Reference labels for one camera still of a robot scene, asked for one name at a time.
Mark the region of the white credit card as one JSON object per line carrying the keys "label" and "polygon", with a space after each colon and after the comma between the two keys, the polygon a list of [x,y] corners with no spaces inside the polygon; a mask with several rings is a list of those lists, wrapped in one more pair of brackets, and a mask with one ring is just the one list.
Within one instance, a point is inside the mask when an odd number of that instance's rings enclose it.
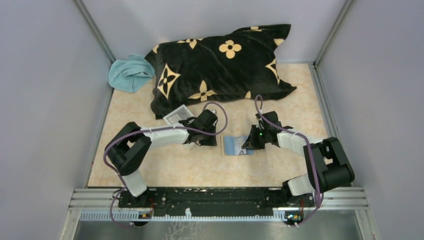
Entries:
{"label": "white credit card", "polygon": [[243,148],[243,145],[245,142],[246,142],[245,136],[237,136],[233,138],[233,155],[234,156],[243,156],[247,154],[247,150]]}

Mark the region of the beige card holder wallet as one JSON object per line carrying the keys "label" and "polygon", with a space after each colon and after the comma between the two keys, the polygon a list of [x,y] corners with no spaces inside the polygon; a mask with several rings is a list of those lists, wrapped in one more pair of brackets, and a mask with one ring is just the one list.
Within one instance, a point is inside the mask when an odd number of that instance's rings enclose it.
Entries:
{"label": "beige card holder wallet", "polygon": [[220,138],[221,155],[223,157],[252,156],[255,154],[253,150],[244,149],[242,145],[246,142],[248,136],[230,136],[224,135]]}

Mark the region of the white plastic card box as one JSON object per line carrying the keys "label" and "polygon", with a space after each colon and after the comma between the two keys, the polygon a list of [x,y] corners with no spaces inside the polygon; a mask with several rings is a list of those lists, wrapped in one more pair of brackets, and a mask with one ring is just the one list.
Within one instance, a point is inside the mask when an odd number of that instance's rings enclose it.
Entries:
{"label": "white plastic card box", "polygon": [[169,114],[165,115],[162,119],[168,124],[177,124],[179,121],[187,120],[194,117],[193,113],[188,109],[186,105],[181,105]]}

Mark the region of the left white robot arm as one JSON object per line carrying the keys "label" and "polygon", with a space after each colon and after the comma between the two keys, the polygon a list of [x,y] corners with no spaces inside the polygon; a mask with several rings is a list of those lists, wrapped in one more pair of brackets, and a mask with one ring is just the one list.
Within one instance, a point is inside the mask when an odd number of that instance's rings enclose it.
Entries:
{"label": "left white robot arm", "polygon": [[138,207],[149,203],[150,193],[139,168],[150,149],[170,145],[202,144],[214,139],[218,116],[206,109],[197,117],[164,127],[142,128],[127,123],[105,147],[103,160],[118,174]]}

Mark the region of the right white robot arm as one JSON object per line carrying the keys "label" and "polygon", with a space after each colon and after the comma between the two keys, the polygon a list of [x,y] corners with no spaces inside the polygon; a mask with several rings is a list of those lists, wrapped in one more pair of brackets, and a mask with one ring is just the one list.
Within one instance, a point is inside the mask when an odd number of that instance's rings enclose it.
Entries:
{"label": "right white robot arm", "polygon": [[322,194],[354,181],[354,170],[338,138],[307,137],[291,126],[282,126],[275,111],[255,116],[258,124],[252,125],[242,149],[263,150],[272,144],[305,159],[307,173],[282,184],[281,199],[287,206],[295,206],[302,195]]}

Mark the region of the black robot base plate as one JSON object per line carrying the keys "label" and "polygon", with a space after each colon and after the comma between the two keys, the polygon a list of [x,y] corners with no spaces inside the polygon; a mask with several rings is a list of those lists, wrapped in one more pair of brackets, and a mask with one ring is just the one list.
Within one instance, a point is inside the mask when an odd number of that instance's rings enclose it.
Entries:
{"label": "black robot base plate", "polygon": [[124,190],[120,208],[148,208],[155,217],[271,216],[274,208],[314,207],[311,193],[286,198],[280,187],[149,187],[139,197]]}

